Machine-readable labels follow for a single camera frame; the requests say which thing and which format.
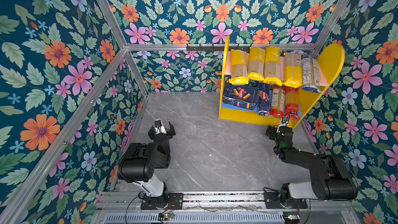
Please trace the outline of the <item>blue Ankara spaghetti bag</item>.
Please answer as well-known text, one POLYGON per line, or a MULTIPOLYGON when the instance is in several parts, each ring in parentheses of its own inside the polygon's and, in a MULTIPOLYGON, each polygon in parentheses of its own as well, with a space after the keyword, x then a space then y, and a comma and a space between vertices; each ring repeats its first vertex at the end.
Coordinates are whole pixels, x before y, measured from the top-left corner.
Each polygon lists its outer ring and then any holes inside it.
POLYGON ((321 93, 319 88, 320 84, 320 71, 317 59, 311 55, 302 58, 302 85, 304 91, 312 93, 321 93))

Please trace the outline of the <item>yellow Pastatime spaghetti bag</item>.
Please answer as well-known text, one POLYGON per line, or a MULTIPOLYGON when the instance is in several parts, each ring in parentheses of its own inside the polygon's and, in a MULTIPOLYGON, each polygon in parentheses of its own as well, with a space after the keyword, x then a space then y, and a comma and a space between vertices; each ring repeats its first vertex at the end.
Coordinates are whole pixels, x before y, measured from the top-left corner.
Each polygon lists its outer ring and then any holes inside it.
POLYGON ((266 51, 251 47, 248 62, 248 78, 259 82, 264 81, 264 65, 266 51))

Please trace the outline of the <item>blue Barilla rigatoni box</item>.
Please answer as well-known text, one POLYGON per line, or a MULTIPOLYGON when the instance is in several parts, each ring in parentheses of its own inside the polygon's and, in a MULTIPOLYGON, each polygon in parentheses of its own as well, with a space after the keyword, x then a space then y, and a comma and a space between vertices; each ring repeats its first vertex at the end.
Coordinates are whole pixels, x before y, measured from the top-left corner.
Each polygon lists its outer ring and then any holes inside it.
POLYGON ((259 89, 248 85, 232 85, 224 87, 222 102, 238 108, 253 111, 257 106, 259 89))

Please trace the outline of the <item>red spaghetti bag white label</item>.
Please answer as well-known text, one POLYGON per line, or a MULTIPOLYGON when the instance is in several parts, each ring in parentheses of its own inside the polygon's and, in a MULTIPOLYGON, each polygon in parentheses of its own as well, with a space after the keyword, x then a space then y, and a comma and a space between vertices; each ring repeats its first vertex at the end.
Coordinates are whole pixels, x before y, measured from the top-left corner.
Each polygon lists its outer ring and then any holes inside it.
POLYGON ((275 118, 283 118, 285 115, 285 89, 274 85, 272 90, 270 115, 275 118))

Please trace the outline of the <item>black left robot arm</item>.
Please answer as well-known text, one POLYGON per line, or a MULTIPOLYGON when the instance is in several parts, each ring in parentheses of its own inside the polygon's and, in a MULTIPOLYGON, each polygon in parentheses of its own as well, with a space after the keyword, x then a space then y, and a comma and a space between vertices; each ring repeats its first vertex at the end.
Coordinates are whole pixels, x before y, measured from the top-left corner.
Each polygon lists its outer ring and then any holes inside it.
POLYGON ((148 131, 150 143, 131 143, 123 154, 117 176, 126 183, 137 185, 149 198, 167 195, 166 184, 155 175, 155 169, 167 169, 171 161, 170 139, 176 135, 170 123, 165 128, 160 119, 148 131))

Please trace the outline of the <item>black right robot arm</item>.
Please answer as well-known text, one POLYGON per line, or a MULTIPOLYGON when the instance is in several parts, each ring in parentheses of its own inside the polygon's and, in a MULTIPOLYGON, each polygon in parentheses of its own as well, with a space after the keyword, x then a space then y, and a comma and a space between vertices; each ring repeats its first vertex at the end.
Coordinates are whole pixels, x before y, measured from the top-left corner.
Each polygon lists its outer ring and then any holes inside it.
POLYGON ((309 180, 301 183, 285 183, 279 190, 281 204, 288 205, 295 200, 350 201, 354 200, 359 188, 353 173, 342 159, 332 155, 320 155, 293 147, 293 129, 288 127, 288 118, 280 124, 267 127, 265 135, 275 141, 274 153, 284 163, 309 171, 309 180))

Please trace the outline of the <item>yellow-ended clear spaghetti bag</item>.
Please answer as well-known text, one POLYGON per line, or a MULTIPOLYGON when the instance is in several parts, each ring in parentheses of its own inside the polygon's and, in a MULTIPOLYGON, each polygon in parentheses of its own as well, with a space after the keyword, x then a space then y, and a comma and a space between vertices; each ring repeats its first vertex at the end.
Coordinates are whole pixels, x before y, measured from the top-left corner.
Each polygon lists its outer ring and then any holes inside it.
POLYGON ((290 88, 302 85, 302 56, 300 54, 285 53, 285 77, 283 84, 290 88))

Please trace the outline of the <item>blue Barilla spaghetti box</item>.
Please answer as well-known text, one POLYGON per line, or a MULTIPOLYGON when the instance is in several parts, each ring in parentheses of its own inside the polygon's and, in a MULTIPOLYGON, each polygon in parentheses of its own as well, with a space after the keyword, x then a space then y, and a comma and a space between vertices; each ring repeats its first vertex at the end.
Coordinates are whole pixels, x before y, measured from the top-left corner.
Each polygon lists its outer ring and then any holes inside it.
POLYGON ((271 96, 268 84, 259 83, 258 115, 269 117, 271 111, 271 96))

